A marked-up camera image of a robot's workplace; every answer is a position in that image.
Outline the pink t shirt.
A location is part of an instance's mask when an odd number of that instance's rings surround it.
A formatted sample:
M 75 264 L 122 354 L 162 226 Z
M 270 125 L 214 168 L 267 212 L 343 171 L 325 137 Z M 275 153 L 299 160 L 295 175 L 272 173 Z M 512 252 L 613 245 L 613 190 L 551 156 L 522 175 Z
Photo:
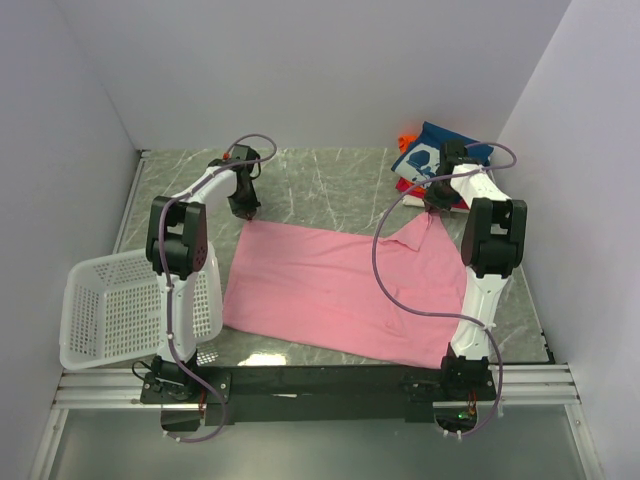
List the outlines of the pink t shirt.
M 437 217 L 371 237 L 254 220 L 241 232 L 223 319 L 236 330 L 437 368 L 466 272 Z

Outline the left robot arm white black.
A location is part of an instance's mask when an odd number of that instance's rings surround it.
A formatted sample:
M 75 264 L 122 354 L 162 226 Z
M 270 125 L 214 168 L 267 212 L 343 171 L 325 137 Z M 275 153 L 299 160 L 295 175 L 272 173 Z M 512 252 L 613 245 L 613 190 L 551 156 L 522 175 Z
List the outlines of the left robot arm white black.
M 145 253 L 161 290 L 164 338 L 158 356 L 178 367 L 165 377 L 164 389 L 176 401 L 193 399 L 197 373 L 186 368 L 196 358 L 193 331 L 195 286 L 201 272 L 216 273 L 207 234 L 207 211 L 228 203 L 236 217 L 250 221 L 260 202 L 253 181 L 261 168 L 253 161 L 210 164 L 191 186 L 173 196 L 158 196 L 151 206 Z

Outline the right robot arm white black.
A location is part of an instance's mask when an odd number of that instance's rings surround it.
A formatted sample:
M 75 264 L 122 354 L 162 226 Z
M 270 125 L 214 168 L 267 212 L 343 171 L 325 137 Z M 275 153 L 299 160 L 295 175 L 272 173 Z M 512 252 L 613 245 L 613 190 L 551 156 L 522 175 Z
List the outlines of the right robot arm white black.
M 482 361 L 490 354 L 489 334 L 502 290 L 524 256 L 528 206 L 502 192 L 469 157 L 447 162 L 424 195 L 429 210 L 450 210 L 459 202 L 468 207 L 460 244 L 467 283 L 450 354 Z

